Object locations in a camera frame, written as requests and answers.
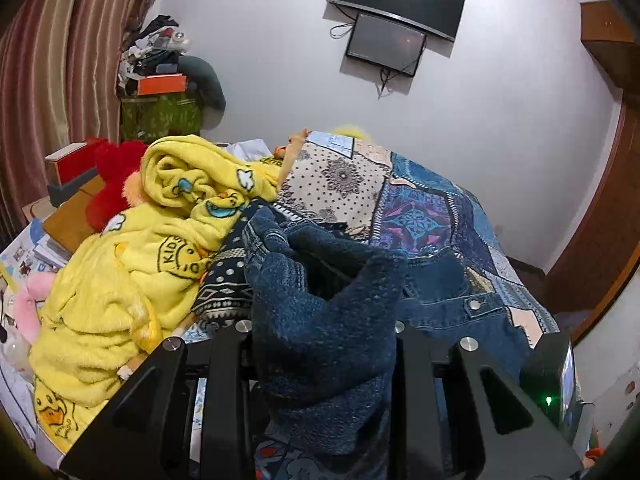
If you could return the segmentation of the blue denim jacket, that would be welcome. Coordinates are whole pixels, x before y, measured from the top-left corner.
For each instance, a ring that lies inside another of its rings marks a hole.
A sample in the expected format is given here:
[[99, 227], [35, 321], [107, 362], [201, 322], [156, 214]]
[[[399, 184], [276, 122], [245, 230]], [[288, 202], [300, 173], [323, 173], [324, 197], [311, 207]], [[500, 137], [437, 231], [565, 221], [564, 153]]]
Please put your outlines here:
[[259, 209], [243, 232], [257, 374], [295, 443], [346, 479], [387, 472], [395, 326], [475, 339], [517, 375], [541, 327], [448, 249], [411, 258]]

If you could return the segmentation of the white sliding wardrobe door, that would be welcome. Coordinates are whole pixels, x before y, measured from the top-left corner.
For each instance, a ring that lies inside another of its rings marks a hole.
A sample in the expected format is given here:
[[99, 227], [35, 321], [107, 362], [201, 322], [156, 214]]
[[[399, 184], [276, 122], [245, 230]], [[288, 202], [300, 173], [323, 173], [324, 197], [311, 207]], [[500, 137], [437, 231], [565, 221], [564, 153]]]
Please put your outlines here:
[[605, 448], [639, 405], [640, 289], [634, 274], [612, 307], [575, 348], [585, 400]]

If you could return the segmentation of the navy dotted bandana cloth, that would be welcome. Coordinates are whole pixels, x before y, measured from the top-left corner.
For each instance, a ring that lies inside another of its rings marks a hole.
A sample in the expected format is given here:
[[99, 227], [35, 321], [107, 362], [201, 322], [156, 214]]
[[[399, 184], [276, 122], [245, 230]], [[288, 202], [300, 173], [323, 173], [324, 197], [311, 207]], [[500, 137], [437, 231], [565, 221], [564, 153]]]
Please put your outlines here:
[[198, 327], [205, 333], [215, 333], [235, 322], [250, 319], [253, 289], [245, 277], [245, 249], [242, 233], [258, 210], [270, 203], [256, 198], [240, 214], [226, 235], [203, 276], [192, 312]]

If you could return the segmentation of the brown wooden door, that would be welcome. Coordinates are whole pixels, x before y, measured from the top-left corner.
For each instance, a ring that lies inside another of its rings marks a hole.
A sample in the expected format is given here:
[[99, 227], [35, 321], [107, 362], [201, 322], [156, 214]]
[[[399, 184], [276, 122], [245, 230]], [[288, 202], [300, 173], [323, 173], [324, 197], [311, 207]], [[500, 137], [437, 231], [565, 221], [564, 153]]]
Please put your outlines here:
[[624, 96], [602, 178], [577, 230], [547, 274], [546, 306], [582, 313], [574, 344], [603, 318], [639, 266], [639, 97]]

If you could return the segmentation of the yellow fleece blanket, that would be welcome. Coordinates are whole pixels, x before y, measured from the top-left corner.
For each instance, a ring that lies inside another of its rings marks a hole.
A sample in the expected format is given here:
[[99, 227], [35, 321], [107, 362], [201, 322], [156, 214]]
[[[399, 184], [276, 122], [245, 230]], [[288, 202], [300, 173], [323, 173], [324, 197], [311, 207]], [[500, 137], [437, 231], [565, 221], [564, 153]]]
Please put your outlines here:
[[244, 162], [199, 136], [166, 136], [144, 152], [139, 206], [115, 214], [55, 274], [29, 351], [34, 409], [67, 453], [122, 385], [119, 370], [151, 353], [188, 316], [205, 271], [254, 198], [278, 196], [280, 169]]

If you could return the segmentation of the pink plush toy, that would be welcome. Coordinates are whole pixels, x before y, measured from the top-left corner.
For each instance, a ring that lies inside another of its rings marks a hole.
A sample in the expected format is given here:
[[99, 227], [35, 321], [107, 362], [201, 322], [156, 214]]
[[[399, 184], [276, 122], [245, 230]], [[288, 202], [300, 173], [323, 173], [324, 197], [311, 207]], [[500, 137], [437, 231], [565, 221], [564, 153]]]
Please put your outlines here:
[[40, 333], [37, 304], [48, 298], [54, 279], [53, 272], [29, 274], [22, 288], [14, 295], [14, 320], [17, 330], [29, 344], [34, 344]]

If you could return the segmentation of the wooden box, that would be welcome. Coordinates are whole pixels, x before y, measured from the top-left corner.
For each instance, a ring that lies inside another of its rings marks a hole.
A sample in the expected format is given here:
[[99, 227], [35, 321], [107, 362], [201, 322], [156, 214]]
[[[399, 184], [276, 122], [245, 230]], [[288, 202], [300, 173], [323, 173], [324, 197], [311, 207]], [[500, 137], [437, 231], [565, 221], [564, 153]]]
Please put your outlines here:
[[104, 186], [100, 176], [94, 177], [43, 221], [44, 232], [66, 252], [76, 252], [81, 243], [96, 232], [87, 221], [86, 208]]

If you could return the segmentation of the patchwork blue quilt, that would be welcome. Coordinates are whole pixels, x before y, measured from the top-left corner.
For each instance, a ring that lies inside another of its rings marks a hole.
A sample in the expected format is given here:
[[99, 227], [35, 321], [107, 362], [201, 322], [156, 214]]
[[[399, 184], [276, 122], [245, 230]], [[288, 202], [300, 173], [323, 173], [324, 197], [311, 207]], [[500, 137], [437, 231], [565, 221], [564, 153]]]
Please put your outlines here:
[[[330, 148], [316, 134], [292, 145], [294, 159], [269, 207], [282, 224], [310, 222], [355, 242], [429, 257], [448, 249], [487, 278], [503, 303], [532, 311], [543, 334], [552, 316], [515, 274], [478, 200], [411, 159], [363, 141]], [[346, 479], [326, 469], [279, 427], [268, 408], [255, 452], [259, 479]]]

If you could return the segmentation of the red plush toy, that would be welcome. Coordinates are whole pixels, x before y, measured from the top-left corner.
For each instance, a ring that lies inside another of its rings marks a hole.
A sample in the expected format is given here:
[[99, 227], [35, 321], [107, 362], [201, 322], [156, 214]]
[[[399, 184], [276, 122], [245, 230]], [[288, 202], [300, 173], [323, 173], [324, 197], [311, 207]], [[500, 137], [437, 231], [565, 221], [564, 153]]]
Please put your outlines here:
[[96, 171], [104, 187], [88, 203], [85, 215], [88, 225], [101, 232], [111, 218], [130, 207], [124, 195], [126, 180], [140, 169], [148, 146], [140, 140], [114, 144], [100, 142], [96, 148]]

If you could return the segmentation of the red and white box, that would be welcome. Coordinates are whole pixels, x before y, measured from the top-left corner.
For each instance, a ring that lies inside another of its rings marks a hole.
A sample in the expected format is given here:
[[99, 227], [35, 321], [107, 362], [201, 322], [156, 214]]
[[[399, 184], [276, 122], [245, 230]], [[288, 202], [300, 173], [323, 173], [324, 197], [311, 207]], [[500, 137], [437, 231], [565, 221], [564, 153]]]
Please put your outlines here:
[[49, 182], [63, 185], [93, 169], [96, 166], [96, 151], [104, 142], [104, 139], [91, 138], [68, 144], [47, 155], [44, 161]]

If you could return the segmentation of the orange shoe box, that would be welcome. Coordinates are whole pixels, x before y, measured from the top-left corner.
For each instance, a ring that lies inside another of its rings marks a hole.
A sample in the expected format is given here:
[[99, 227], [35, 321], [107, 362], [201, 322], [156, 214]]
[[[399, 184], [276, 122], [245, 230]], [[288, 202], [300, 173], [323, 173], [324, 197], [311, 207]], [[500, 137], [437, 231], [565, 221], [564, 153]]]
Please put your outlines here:
[[188, 86], [188, 77], [183, 74], [167, 74], [146, 76], [138, 81], [139, 96], [156, 96], [157, 94], [182, 93]]

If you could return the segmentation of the dark green pillow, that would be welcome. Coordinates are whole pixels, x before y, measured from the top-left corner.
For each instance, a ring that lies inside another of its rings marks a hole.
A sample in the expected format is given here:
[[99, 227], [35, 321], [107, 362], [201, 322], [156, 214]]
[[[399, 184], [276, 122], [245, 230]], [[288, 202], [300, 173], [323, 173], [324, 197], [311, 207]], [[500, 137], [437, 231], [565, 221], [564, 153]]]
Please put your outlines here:
[[188, 84], [192, 84], [200, 94], [202, 103], [206, 107], [218, 112], [226, 110], [227, 101], [221, 83], [209, 62], [197, 56], [180, 55], [178, 71], [188, 78]]

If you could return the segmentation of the wooden overhead cabinet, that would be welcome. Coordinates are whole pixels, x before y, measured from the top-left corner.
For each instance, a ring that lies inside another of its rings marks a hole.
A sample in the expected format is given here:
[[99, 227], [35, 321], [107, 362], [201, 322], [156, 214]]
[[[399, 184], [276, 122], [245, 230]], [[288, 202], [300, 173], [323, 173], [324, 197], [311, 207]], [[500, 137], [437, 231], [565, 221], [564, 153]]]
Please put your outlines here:
[[612, 83], [639, 93], [639, 41], [608, 1], [583, 2], [580, 40]]

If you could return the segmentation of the striped red curtain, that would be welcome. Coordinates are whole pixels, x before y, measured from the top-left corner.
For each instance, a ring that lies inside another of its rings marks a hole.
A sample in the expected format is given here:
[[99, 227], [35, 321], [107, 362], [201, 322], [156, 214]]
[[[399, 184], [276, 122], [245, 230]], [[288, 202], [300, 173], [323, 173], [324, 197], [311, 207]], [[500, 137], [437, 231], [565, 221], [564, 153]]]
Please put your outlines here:
[[1, 241], [44, 195], [44, 158], [119, 138], [119, 57], [155, 0], [1, 0]]

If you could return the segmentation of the small black wall monitor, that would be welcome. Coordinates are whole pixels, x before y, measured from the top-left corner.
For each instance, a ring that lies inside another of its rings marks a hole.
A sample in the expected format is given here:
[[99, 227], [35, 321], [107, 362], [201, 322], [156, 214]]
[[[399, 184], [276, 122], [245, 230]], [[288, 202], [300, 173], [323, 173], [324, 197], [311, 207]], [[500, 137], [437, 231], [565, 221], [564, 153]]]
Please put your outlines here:
[[420, 29], [374, 14], [359, 13], [345, 55], [407, 77], [416, 74], [426, 43]]

